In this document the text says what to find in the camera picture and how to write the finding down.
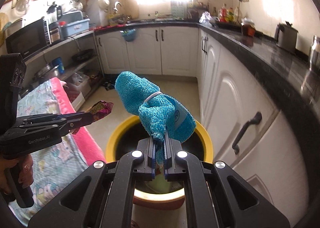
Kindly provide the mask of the person's left hand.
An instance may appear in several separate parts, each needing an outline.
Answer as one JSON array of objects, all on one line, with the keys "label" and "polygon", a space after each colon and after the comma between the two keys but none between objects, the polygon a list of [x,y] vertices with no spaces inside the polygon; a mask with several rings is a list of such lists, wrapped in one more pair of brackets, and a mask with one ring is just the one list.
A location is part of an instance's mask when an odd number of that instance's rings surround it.
[{"label": "person's left hand", "polygon": [[5,176],[5,169],[12,168],[14,166],[20,166],[20,174],[18,182],[22,185],[23,188],[30,186],[33,179],[33,159],[30,154],[25,157],[13,160],[6,160],[1,156],[1,190],[3,190],[6,194],[11,194],[11,188],[8,185],[7,178]]}]

